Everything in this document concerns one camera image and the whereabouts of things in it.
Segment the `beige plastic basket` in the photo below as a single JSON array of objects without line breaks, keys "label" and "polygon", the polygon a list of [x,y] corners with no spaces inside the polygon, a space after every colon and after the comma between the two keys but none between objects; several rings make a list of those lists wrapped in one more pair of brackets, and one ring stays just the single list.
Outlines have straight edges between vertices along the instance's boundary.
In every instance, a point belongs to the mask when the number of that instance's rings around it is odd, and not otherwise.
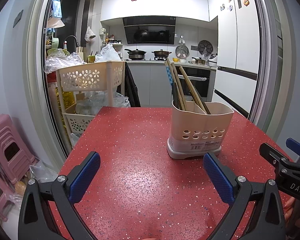
[{"label": "beige plastic basket", "polygon": [[75,106],[68,107],[64,116],[67,117],[71,132],[73,133],[84,133],[90,122],[93,120],[93,115],[75,114]]},{"label": "beige plastic basket", "polygon": [[104,91],[122,82],[124,61],[107,61],[62,68],[59,70],[63,91]]},{"label": "beige plastic basket", "polygon": [[220,148],[234,111],[218,102],[206,103],[211,114],[205,114],[195,102],[186,101],[186,105],[188,112],[172,107],[168,139],[172,151],[168,151],[169,154],[182,152],[199,156]]}]

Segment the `pot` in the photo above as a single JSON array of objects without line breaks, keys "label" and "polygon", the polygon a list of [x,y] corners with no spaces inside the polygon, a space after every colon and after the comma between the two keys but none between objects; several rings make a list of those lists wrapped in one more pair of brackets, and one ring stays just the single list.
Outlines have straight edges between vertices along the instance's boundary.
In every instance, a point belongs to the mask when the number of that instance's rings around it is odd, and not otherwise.
[{"label": "pot", "polygon": [[131,59],[131,60],[144,60],[145,55],[129,55],[129,59]]},{"label": "pot", "polygon": [[195,58],[195,57],[192,57],[193,59],[195,59],[195,64],[198,64],[198,65],[204,65],[205,64],[205,60],[202,59],[202,58]]},{"label": "pot", "polygon": [[143,51],[143,50],[131,50],[131,49],[124,49],[124,50],[127,50],[128,51],[128,55],[145,55],[147,52],[146,51]]},{"label": "pot", "polygon": [[155,57],[168,57],[170,53],[169,51],[164,51],[163,49],[152,51]]}]

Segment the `chopstick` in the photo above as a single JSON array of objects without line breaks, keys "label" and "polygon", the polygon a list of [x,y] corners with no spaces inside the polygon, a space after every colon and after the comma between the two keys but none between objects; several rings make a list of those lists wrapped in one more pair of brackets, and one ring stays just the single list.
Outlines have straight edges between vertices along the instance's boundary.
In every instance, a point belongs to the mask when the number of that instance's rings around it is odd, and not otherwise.
[{"label": "chopstick", "polygon": [[[167,67],[169,67],[173,82],[177,83],[176,77],[175,77],[174,74],[173,74],[173,70],[172,70],[171,65],[169,65],[167,61],[165,61],[164,64],[165,64]],[[185,111],[185,106],[184,106],[184,104],[183,104],[183,102],[182,102],[182,97],[181,97],[181,94],[180,94],[178,85],[177,85],[177,91],[178,91],[178,98],[179,98],[179,103],[180,103],[180,106],[181,106],[181,110]]]},{"label": "chopstick", "polygon": [[179,69],[180,69],[180,71],[181,71],[183,77],[185,78],[185,81],[186,81],[186,83],[187,83],[187,85],[188,85],[188,87],[189,87],[189,89],[190,89],[191,95],[192,95],[192,97],[193,97],[195,103],[196,103],[196,104],[202,109],[202,111],[206,114],[205,109],[204,109],[204,107],[203,107],[203,104],[202,104],[202,102],[201,102],[201,100],[200,100],[200,98],[199,98],[199,96],[198,96],[196,90],[194,89],[194,87],[193,87],[193,85],[192,85],[192,83],[191,83],[189,77],[187,76],[185,70],[183,69],[183,67],[180,67]]},{"label": "chopstick", "polygon": [[194,87],[194,90],[197,92],[197,94],[199,96],[199,99],[200,99],[201,103],[203,104],[204,109],[206,110],[206,113],[207,114],[211,114],[209,108],[207,107],[206,103],[203,101],[203,99],[200,96],[199,92],[197,91],[197,89],[195,88],[195,86],[193,86],[193,87]]},{"label": "chopstick", "polygon": [[179,79],[179,76],[178,76],[178,72],[177,72],[177,69],[176,69],[176,66],[174,65],[174,63],[170,63],[170,60],[169,58],[167,58],[167,63],[169,65],[169,68],[170,68],[170,71],[171,71],[171,74],[174,73],[175,75],[175,79],[176,79],[176,83],[177,83],[177,87],[179,89],[179,92],[180,92],[180,95],[181,95],[181,102],[182,104],[184,105],[184,111],[188,111],[187,110],[187,106],[186,106],[186,100],[185,100],[185,96],[183,94],[183,90],[182,90],[182,86],[181,86],[181,82],[180,82],[180,79]]}]

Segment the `white countertop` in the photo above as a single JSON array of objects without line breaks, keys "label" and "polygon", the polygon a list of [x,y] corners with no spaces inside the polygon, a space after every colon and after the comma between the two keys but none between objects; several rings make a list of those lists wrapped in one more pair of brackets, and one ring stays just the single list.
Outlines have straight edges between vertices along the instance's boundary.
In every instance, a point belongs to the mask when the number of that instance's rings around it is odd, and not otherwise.
[{"label": "white countertop", "polygon": [[[144,63],[144,64],[164,64],[164,61],[162,60],[128,60],[128,64],[134,64],[134,63]],[[191,64],[191,63],[181,63],[181,62],[174,62],[176,66],[187,66],[187,67],[193,67],[193,68],[204,68],[209,70],[217,70],[216,66],[209,66],[209,65],[198,65],[198,64]]]}]

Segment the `red countertop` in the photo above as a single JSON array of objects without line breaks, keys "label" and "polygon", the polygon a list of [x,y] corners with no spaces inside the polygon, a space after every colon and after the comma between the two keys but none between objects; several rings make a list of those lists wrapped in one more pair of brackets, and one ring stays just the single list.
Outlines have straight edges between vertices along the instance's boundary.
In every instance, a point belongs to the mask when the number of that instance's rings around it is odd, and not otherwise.
[{"label": "red countertop", "polygon": [[[66,160],[60,174],[67,175],[90,151],[101,156],[99,171],[75,204],[99,240],[204,240],[225,214],[228,205],[203,169],[202,157],[174,160],[168,155],[170,116],[169,108],[103,107]],[[264,142],[283,153],[234,112],[218,158],[236,175],[265,182],[274,178],[274,168],[259,155]],[[252,207],[250,203],[233,239],[241,236]],[[70,239],[54,203],[51,208],[61,233]]]}]

